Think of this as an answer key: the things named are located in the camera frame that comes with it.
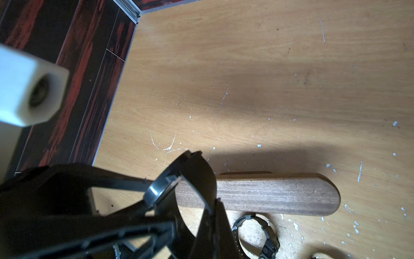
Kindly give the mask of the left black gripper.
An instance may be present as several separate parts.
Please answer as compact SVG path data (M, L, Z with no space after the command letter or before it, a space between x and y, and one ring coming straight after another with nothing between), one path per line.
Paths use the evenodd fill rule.
M121 174L93 175L85 164L30 168L1 184L1 222L59 218L94 222L91 187L145 192L152 180Z

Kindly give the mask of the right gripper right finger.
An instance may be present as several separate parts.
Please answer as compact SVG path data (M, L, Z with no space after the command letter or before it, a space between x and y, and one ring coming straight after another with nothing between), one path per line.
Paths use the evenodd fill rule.
M190 259L240 259L241 255L232 234L225 208L215 201L213 214L206 209L191 249Z

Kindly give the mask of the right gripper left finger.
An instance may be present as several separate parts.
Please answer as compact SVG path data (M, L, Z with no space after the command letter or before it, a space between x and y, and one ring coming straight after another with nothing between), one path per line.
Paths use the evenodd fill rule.
M175 221L160 217L48 216L10 218L11 259L58 259L85 255L130 238L172 237Z

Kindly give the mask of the slim black watch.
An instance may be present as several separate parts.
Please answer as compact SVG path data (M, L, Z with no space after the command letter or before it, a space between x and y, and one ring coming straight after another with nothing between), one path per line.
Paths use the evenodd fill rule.
M175 188L181 181L195 191L204 203L197 236L187 228L178 208ZM194 259L199 252L207 257L215 253L213 226L216 197L216 177L200 151L181 154L148 187L143 196L147 207L154 209L156 216L174 220L173 239L168 245L173 258Z

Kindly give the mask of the wooden watch stand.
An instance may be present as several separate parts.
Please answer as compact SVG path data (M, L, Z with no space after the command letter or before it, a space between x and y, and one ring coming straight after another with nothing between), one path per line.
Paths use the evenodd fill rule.
M319 173L227 172L215 177L216 198L227 210L327 216L341 204L337 187ZM204 207L184 181L175 192L179 206Z

